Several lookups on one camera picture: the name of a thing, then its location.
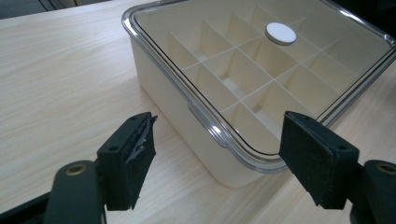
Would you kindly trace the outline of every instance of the black clamp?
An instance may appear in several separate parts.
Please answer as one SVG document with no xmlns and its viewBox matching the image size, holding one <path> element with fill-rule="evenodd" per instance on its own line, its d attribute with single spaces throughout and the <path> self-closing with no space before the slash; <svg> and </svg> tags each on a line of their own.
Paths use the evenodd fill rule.
<svg viewBox="0 0 396 224">
<path fill-rule="evenodd" d="M 0 223 L 106 223 L 108 211 L 134 209 L 156 154 L 153 123 L 142 113 L 127 119 L 99 148 L 96 161 L 61 168 L 50 193 L 0 215 Z"/>
<path fill-rule="evenodd" d="M 280 157 L 316 205 L 344 209 L 353 203 L 351 223 L 396 223 L 396 165 L 358 164 L 359 150 L 308 116 L 286 112 Z"/>
</svg>

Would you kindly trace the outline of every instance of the transparent lid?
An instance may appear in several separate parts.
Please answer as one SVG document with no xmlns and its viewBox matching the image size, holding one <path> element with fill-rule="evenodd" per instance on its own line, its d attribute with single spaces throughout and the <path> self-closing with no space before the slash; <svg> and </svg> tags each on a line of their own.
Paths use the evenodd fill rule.
<svg viewBox="0 0 396 224">
<path fill-rule="evenodd" d="M 395 51 L 390 36 L 317 0 L 163 1 L 131 8 L 123 22 L 221 145 L 261 172 L 285 167 L 285 111 L 328 124 Z M 295 41 L 269 38 L 273 22 Z"/>
</svg>

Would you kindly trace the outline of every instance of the wooden table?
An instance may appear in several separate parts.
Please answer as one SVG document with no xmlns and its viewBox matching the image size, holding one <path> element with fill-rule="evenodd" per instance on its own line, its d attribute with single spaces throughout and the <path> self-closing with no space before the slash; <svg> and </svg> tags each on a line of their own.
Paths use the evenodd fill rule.
<svg viewBox="0 0 396 224">
<path fill-rule="evenodd" d="M 95 152 L 129 117 L 151 111 L 157 156 L 134 211 L 108 223 L 349 223 L 315 207 L 297 179 L 219 184 L 139 87 L 122 13 L 110 1 L 0 21 L 0 213 L 50 190 L 56 171 Z M 396 63 L 332 129 L 370 159 L 396 162 Z"/>
</svg>

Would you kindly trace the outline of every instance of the white container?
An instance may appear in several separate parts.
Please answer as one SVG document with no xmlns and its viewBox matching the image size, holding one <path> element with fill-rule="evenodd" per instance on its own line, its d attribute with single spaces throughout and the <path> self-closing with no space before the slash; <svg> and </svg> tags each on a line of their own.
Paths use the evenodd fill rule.
<svg viewBox="0 0 396 224">
<path fill-rule="evenodd" d="M 394 40 L 354 18 L 317 0 L 190 0 L 122 23 L 141 86 L 209 172 L 241 187 L 286 168 L 286 110 L 328 125 L 395 59 Z M 268 39 L 271 22 L 296 40 Z"/>
</svg>

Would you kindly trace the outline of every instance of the compartment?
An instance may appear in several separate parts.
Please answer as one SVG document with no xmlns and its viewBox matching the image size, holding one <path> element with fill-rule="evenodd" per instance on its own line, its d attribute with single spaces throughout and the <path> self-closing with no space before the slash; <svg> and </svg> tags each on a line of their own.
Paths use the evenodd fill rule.
<svg viewBox="0 0 396 224">
<path fill-rule="evenodd" d="M 363 75 L 375 64 L 373 55 L 381 55 L 388 49 L 389 43 L 379 35 L 368 35 L 365 30 L 351 28 L 324 51 L 352 72 Z"/>
<path fill-rule="evenodd" d="M 338 93 L 346 91 L 358 79 L 356 74 L 322 52 L 304 62 L 304 65 Z"/>
<path fill-rule="evenodd" d="M 260 153 L 276 154 L 279 151 L 277 139 L 243 104 L 233 105 L 221 113 L 233 128 Z"/>
<path fill-rule="evenodd" d="M 255 7 L 249 24 L 256 30 L 265 34 L 265 28 L 271 22 L 279 21 L 261 7 Z"/>
<path fill-rule="evenodd" d="M 297 34 L 297 38 L 291 45 L 279 46 L 298 62 L 302 62 L 319 52 L 319 49 Z"/>
<path fill-rule="evenodd" d="M 294 23 L 291 28 L 319 49 L 328 47 L 343 34 L 331 19 L 324 21 L 321 18 L 304 18 Z"/>
<path fill-rule="evenodd" d="M 223 110 L 238 101 L 203 65 L 197 64 L 184 70 L 183 73 L 217 110 Z"/>
<path fill-rule="evenodd" d="M 199 62 L 172 33 L 168 34 L 166 47 L 165 53 L 180 69 Z"/>
<path fill-rule="evenodd" d="M 304 18 L 303 1 L 260 1 L 259 4 L 283 23 L 291 24 Z"/>
<path fill-rule="evenodd" d="M 176 31 L 173 34 L 200 61 L 233 47 L 206 21 L 198 27 L 189 27 L 189 30 L 184 32 L 183 35 Z"/>
<path fill-rule="evenodd" d="M 303 66 L 298 66 L 277 81 L 307 108 L 319 116 L 339 94 Z"/>
<path fill-rule="evenodd" d="M 234 45 L 240 45 L 261 34 L 250 26 L 246 21 L 232 13 L 217 21 L 208 21 L 216 31 L 225 36 Z"/>
<path fill-rule="evenodd" d="M 240 49 L 271 77 L 277 77 L 297 64 L 297 61 L 267 37 L 246 43 Z"/>
<path fill-rule="evenodd" d="M 275 81 L 249 95 L 244 103 L 265 127 L 279 139 L 285 111 L 290 110 L 314 117 L 313 113 Z"/>
<path fill-rule="evenodd" d="M 239 99 L 271 80 L 268 74 L 237 49 L 224 52 L 204 64 Z"/>
</svg>

